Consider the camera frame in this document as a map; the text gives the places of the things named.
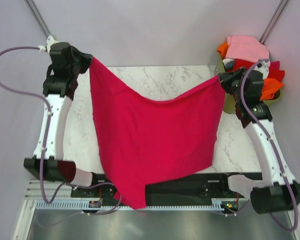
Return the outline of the magenta t shirt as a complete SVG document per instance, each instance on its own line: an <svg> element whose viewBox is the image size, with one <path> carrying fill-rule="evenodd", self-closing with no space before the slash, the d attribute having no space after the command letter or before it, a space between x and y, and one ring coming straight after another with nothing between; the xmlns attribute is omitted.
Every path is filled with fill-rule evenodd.
<svg viewBox="0 0 300 240"><path fill-rule="evenodd" d="M141 96L97 59L89 78L100 162L124 204L144 208L146 185L212 165L225 101L217 76L165 101Z"/></svg>

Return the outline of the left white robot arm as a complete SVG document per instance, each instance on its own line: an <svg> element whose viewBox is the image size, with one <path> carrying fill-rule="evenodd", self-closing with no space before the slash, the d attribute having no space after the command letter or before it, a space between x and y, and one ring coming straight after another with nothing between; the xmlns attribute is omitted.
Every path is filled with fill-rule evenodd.
<svg viewBox="0 0 300 240"><path fill-rule="evenodd" d="M48 44L47 51L51 65L43 82L45 107L39 140L33 157L25 158L23 166L40 181L82 186L85 194L94 197L100 191L99 183L93 180L91 172L79 169L74 161L65 160L63 150L66 121L78 87L78 76L86 73L93 56L68 42Z"/></svg>

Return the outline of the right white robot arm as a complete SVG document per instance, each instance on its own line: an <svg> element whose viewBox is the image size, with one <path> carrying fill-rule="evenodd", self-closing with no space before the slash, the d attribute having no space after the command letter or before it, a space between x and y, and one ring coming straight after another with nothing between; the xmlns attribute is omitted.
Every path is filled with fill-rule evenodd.
<svg viewBox="0 0 300 240"><path fill-rule="evenodd" d="M244 67L220 72L221 87L235 101L235 114L248 134L259 161L262 179L231 175L219 184L225 197L235 192L250 199L258 214L297 211L300 183L296 181L278 144L269 107L261 100L263 75Z"/></svg>

